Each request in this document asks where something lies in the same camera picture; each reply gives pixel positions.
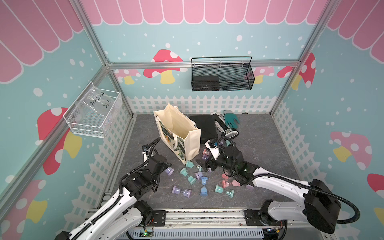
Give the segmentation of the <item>purple hourglass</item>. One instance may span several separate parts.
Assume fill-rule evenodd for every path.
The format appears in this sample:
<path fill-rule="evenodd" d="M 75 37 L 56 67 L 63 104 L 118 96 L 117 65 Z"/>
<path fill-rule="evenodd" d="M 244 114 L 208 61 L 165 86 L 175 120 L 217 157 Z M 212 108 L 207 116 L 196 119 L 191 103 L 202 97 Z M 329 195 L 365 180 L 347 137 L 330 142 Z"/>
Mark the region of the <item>purple hourglass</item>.
<path fill-rule="evenodd" d="M 165 169 L 165 173 L 170 176 L 174 172 L 174 168 L 168 167 Z"/>
<path fill-rule="evenodd" d="M 192 190 L 186 189 L 182 191 L 178 186 L 173 186 L 172 193 L 176 195 L 182 194 L 184 197 L 190 198 Z"/>

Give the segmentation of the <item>teal hourglass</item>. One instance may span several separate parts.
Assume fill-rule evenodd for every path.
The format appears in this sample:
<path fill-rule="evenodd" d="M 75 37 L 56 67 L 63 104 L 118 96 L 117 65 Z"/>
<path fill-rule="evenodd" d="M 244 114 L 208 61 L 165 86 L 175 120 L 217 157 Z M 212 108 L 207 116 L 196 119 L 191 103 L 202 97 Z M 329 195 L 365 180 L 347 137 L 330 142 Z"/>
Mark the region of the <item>teal hourglass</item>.
<path fill-rule="evenodd" d="M 180 174 L 183 175 L 184 177 L 187 177 L 187 176 L 188 176 L 187 169 L 186 169 L 186 168 L 182 168 L 182 169 L 180 170 Z"/>

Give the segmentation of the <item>cream canvas tote bag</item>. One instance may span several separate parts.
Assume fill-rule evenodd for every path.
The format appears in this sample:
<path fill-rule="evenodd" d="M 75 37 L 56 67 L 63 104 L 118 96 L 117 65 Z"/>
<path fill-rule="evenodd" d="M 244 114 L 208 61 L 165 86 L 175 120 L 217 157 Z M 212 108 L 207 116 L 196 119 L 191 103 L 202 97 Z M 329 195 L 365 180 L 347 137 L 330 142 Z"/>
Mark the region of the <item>cream canvas tote bag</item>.
<path fill-rule="evenodd" d="M 154 117 L 161 140 L 184 165 L 199 154 L 201 130 L 178 107 L 168 104 Z"/>

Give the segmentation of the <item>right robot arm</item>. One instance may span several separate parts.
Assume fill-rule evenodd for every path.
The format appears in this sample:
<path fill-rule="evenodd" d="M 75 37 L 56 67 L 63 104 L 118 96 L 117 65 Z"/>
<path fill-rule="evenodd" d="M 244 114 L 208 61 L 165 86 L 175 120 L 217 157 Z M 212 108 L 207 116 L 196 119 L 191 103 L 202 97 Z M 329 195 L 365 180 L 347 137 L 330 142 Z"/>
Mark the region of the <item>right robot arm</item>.
<path fill-rule="evenodd" d="M 203 158 L 196 161 L 205 172 L 221 168 L 241 186 L 267 189 L 290 199 L 288 202 L 265 200 L 259 210 L 245 210 L 248 225 L 280 223 L 285 227 L 288 221 L 299 221 L 332 234 L 338 224 L 354 223 L 361 216 L 355 204 L 333 194 L 321 180 L 306 182 L 274 174 L 245 161 L 243 153 L 230 140 L 211 140 L 205 145 Z"/>

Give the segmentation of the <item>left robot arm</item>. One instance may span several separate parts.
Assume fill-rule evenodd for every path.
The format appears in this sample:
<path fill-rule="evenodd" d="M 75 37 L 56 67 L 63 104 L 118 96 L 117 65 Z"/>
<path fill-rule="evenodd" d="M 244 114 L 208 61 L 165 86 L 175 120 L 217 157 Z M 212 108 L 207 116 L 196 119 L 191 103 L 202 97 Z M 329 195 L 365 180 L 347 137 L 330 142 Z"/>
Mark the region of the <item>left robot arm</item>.
<path fill-rule="evenodd" d="M 119 189 L 84 223 L 70 232 L 62 231 L 56 240 L 115 240 L 137 226 L 153 221 L 153 209 L 141 197 L 157 190 L 160 176 L 172 164 L 154 155 L 137 169 L 120 179 Z"/>

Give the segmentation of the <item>pink hourglass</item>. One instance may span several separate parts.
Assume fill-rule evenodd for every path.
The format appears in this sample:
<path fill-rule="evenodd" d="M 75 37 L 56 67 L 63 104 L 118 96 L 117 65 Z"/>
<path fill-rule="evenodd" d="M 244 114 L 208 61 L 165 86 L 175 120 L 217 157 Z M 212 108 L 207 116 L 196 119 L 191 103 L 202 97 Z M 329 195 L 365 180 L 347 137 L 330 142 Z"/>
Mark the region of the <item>pink hourglass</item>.
<path fill-rule="evenodd" d="M 228 188 L 230 186 L 234 186 L 234 187 L 240 187 L 241 186 L 241 184 L 239 182 L 237 182 L 236 180 L 233 180 L 231 182 L 229 182 L 227 180 L 222 180 L 221 185 L 223 188 Z"/>

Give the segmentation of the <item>green hourglass front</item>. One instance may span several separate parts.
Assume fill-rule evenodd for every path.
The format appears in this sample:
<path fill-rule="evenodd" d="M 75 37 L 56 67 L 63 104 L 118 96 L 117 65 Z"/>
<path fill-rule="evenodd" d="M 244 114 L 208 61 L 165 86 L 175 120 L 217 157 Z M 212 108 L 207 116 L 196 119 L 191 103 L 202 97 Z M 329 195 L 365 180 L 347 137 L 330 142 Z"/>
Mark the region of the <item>green hourglass front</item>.
<path fill-rule="evenodd" d="M 215 187 L 215 193 L 223 194 L 225 193 L 227 196 L 229 196 L 231 199 L 234 197 L 234 190 L 231 191 L 225 191 L 223 187 L 220 187 L 219 185 L 216 185 Z"/>

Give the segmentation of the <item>blue hourglass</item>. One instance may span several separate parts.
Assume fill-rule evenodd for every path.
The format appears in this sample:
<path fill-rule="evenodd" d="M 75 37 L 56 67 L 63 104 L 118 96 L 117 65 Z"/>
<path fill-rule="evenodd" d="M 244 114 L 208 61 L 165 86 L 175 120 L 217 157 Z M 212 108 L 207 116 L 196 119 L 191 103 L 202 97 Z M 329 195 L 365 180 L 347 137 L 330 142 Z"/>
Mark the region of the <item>blue hourglass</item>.
<path fill-rule="evenodd" d="M 207 182 L 208 182 L 208 177 L 201 177 L 202 185 L 203 187 L 201 188 L 201 193 L 200 195 L 202 197 L 208 196 L 208 190 L 206 188 Z"/>

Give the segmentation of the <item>black white hair brush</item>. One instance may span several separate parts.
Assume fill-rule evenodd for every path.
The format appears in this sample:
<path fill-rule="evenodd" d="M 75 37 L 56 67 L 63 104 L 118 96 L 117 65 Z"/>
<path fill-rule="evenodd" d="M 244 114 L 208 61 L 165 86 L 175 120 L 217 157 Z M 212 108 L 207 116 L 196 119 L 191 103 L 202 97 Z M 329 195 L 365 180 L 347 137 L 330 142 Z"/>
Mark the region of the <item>black white hair brush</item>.
<path fill-rule="evenodd" d="M 217 114 L 216 112 L 213 112 L 211 115 L 214 118 L 216 129 L 221 133 L 222 137 L 234 139 L 239 136 L 239 132 L 236 129 L 232 129 L 225 124 L 224 114 Z"/>

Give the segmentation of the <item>black flat box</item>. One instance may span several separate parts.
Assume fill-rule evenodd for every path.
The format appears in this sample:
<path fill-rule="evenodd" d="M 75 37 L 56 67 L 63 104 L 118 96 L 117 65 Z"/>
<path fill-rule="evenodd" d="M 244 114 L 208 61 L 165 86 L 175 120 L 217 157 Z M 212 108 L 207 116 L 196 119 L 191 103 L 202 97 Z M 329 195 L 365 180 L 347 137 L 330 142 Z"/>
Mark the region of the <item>black flat box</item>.
<path fill-rule="evenodd" d="M 205 144 L 208 140 L 218 138 L 215 120 L 212 115 L 190 115 L 189 118 L 201 130 L 201 145 Z"/>

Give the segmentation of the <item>green rubber glove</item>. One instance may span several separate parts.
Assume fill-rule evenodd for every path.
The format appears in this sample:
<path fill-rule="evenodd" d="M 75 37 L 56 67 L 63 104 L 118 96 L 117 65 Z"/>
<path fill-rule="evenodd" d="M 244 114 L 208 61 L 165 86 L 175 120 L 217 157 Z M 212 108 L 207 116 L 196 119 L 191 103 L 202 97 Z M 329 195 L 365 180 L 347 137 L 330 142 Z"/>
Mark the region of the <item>green rubber glove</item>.
<path fill-rule="evenodd" d="M 237 129 L 240 123 L 238 117 L 230 110 L 224 110 L 225 124 L 231 129 Z"/>

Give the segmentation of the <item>black box in basket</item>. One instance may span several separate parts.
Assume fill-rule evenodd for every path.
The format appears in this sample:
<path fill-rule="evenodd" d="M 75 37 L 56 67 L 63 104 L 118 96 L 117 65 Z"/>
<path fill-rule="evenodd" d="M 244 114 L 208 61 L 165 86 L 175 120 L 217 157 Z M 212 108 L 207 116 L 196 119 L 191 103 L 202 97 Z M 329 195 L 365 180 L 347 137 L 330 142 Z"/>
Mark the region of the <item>black box in basket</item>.
<path fill-rule="evenodd" d="M 195 76 L 192 79 L 192 91 L 219 91 L 220 82 L 218 76 Z"/>

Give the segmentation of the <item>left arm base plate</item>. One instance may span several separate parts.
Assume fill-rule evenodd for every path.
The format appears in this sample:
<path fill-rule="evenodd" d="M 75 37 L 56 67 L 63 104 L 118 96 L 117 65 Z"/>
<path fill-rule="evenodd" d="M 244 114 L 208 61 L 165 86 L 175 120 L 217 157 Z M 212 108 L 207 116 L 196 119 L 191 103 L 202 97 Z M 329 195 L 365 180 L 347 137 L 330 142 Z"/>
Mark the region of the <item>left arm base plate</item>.
<path fill-rule="evenodd" d="M 140 213 L 141 220 L 139 221 L 138 226 L 146 227 L 164 227 L 166 221 L 167 212 L 164 210 L 161 211 L 150 211 L 147 213 Z"/>

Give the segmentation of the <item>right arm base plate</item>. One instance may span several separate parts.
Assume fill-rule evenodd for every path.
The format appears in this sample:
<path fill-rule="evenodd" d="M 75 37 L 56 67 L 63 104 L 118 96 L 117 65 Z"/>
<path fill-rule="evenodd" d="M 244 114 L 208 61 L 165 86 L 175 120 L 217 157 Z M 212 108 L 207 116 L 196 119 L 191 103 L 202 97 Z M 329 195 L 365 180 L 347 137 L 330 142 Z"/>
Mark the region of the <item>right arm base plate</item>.
<path fill-rule="evenodd" d="M 286 220 L 277 221 L 266 211 L 247 209 L 244 210 L 247 226 L 284 226 Z"/>

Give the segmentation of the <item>black mesh wall basket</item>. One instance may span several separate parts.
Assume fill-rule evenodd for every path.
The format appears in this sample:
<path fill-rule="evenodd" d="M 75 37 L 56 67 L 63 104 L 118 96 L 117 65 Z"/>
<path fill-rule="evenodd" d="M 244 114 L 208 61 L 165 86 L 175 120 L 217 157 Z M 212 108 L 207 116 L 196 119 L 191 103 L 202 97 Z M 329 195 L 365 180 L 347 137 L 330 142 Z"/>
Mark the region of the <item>black mesh wall basket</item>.
<path fill-rule="evenodd" d="M 191 87 L 195 76 L 218 76 L 219 91 L 250 91 L 255 82 L 252 57 L 191 58 Z"/>

